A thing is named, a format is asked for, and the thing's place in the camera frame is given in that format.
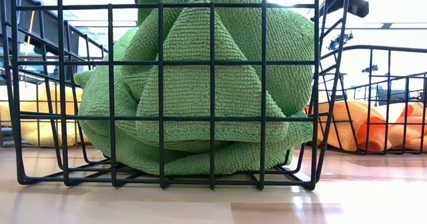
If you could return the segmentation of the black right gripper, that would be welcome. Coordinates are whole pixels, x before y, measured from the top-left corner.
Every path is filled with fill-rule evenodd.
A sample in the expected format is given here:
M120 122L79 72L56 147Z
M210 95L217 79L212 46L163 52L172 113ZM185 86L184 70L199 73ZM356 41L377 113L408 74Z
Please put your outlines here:
M365 0L349 0L347 12L364 18L369 14L369 2Z

